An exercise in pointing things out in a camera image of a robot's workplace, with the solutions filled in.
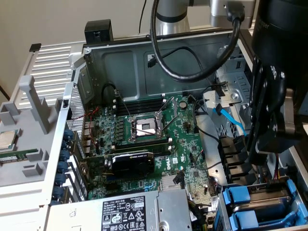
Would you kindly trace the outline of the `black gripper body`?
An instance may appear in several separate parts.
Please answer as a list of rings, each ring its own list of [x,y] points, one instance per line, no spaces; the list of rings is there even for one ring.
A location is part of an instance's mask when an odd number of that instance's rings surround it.
[[[261,0],[252,48],[264,66],[284,72],[287,87],[303,85],[308,77],[308,2]]]

